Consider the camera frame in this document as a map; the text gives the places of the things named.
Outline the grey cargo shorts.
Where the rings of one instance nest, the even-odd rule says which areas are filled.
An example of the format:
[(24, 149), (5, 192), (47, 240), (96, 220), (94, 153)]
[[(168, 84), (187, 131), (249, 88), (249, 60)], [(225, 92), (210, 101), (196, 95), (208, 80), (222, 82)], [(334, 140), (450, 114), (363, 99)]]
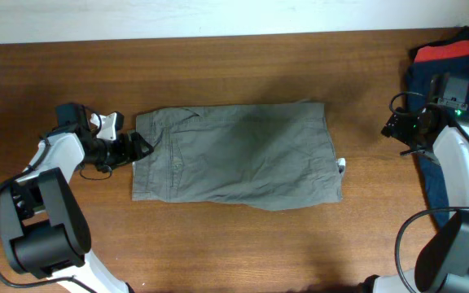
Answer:
[(244, 204), (268, 211), (342, 199), (323, 103), (171, 107), (142, 114), (154, 147), (134, 163), (132, 198)]

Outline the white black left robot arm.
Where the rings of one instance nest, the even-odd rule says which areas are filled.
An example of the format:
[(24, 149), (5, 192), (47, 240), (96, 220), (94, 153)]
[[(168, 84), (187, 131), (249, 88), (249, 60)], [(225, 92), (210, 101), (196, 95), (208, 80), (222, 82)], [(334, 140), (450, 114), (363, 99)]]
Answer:
[(122, 133), (119, 112), (103, 116), (78, 103), (55, 109), (57, 125), (38, 144), (23, 172), (0, 183), (0, 240), (10, 267), (35, 282), (15, 289), (59, 284), (70, 292), (132, 292), (92, 251), (90, 228), (69, 182), (88, 164), (111, 177), (116, 168), (149, 156), (140, 133)]

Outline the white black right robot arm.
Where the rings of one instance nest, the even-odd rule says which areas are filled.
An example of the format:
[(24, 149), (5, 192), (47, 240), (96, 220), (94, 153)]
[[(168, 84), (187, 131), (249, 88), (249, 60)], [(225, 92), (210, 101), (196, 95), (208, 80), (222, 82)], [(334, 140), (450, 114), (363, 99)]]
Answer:
[[(409, 217), (397, 232), (394, 248), (396, 274), (371, 276), (362, 291), (469, 292), (469, 127), (460, 123), (460, 112), (429, 104), (417, 112), (394, 111), (384, 127), (411, 151), (432, 155), (441, 167), (448, 206), (430, 208)], [(414, 221), (446, 214), (449, 219), (423, 247), (413, 269), (401, 267), (401, 240)]]

